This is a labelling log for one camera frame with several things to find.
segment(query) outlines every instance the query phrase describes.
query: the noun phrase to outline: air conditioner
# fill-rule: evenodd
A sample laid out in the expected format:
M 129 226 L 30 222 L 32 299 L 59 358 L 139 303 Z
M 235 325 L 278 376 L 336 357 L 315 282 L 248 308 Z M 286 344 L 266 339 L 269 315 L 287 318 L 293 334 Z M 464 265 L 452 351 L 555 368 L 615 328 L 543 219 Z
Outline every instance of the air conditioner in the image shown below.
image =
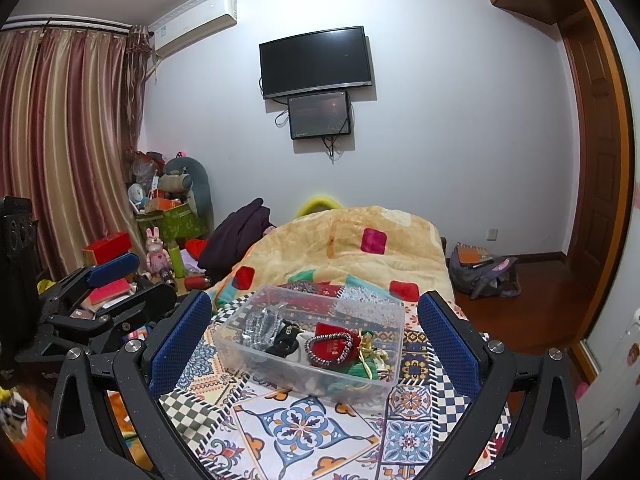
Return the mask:
M 238 22 L 237 0 L 207 0 L 154 30 L 156 52 L 167 57 Z

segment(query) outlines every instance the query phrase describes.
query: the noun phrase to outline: green storage bin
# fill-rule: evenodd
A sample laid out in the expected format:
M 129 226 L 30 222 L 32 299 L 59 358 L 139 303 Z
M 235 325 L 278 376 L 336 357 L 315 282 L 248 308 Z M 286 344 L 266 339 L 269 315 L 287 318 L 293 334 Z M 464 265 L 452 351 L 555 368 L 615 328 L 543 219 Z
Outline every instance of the green storage bin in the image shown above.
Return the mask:
M 136 216 L 138 228 L 146 239 L 146 229 L 158 227 L 164 243 L 173 242 L 176 238 L 198 238 L 207 232 L 207 221 L 193 214 L 189 204 L 169 209 L 154 211 Z

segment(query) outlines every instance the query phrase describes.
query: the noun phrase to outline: clear plastic box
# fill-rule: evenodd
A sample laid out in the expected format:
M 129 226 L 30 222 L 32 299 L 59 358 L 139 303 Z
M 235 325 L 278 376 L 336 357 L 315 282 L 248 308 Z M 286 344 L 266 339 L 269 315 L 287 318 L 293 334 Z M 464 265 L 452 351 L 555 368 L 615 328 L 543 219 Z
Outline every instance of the clear plastic box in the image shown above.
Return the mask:
M 354 332 L 359 328 L 371 331 L 373 346 L 388 354 L 386 364 L 391 366 L 388 380 L 363 379 L 299 364 L 242 345 L 248 314 L 283 303 L 286 305 L 280 307 L 280 315 L 303 330 L 315 332 L 318 322 L 326 322 Z M 398 383 L 403 335 L 404 308 L 399 303 L 359 303 L 265 285 L 216 329 L 213 340 L 225 367 L 315 397 L 377 407 L 384 406 L 391 389 Z

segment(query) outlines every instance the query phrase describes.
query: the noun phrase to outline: wooden door frame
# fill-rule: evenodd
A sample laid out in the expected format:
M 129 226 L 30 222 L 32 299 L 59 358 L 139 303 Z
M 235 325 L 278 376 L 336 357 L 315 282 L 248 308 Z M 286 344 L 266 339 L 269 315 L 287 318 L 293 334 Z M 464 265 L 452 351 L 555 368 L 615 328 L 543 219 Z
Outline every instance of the wooden door frame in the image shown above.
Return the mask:
M 616 103 L 617 114 L 620 123 L 620 189 L 618 191 L 618 204 L 616 207 L 616 216 L 614 218 L 613 232 L 611 237 L 611 243 L 609 250 L 607 251 L 607 257 L 605 259 L 604 267 L 602 269 L 602 275 L 598 281 L 598 285 L 593 293 L 589 307 L 585 313 L 584 319 L 580 324 L 577 334 L 575 335 L 572 343 L 572 351 L 576 354 L 579 361 L 588 362 L 588 359 L 584 359 L 584 348 L 580 345 L 580 341 L 588 336 L 589 332 L 593 328 L 604 303 L 606 302 L 607 295 L 609 294 L 611 285 L 615 279 L 618 265 L 620 264 L 620 257 L 626 241 L 626 232 L 628 229 L 629 219 L 632 209 L 633 190 L 635 184 L 635 151 L 634 151 L 634 130 L 631 116 L 631 105 L 629 101 L 628 90 L 626 87 L 626 80 L 620 62 L 620 56 L 618 50 L 613 41 L 613 37 L 609 30 L 606 20 L 600 10 L 600 6 L 596 3 L 596 0 L 583 0 L 586 10 L 579 11 L 576 15 L 570 16 L 566 20 L 559 23 L 559 27 L 562 31 L 563 27 L 574 23 L 577 20 L 582 19 L 585 15 L 592 19 L 596 28 L 600 42 L 603 47 L 606 62 L 609 65 L 611 72 L 611 85 L 612 92 Z M 567 40 L 562 35 L 564 40 L 564 46 L 567 49 L 569 62 L 571 65 L 572 74 L 574 75 L 574 84 L 577 78 L 575 77 L 575 65 L 571 54 L 571 49 L 568 47 Z M 580 123 L 580 178 L 578 182 L 578 202 L 576 208 L 576 216 L 574 219 L 574 230 L 572 232 L 571 243 L 569 248 L 569 257 L 571 257 L 572 249 L 575 247 L 575 241 L 577 238 L 578 226 L 580 223 L 580 207 L 582 200 L 584 199 L 584 180 L 586 172 L 585 162 L 585 139 L 584 139 L 584 109 L 578 94 L 579 88 L 576 88 L 576 97 L 578 103 L 578 122 Z M 596 370 L 585 370 L 588 376 L 594 376 Z

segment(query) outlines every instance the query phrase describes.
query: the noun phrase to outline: curtain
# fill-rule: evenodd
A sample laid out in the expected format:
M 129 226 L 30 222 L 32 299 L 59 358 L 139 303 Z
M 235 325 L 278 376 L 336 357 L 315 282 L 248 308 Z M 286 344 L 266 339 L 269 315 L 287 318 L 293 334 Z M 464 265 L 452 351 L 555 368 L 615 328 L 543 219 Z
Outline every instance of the curtain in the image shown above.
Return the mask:
M 130 167 L 138 150 L 142 107 L 145 101 L 146 64 L 151 54 L 149 31 L 144 25 L 134 25 L 127 36 L 124 54 L 122 103 L 124 106 L 121 147 L 124 178 L 133 180 Z
M 32 199 L 54 279 L 110 233 L 129 232 L 143 254 L 120 165 L 125 47 L 107 32 L 0 33 L 0 196 Z

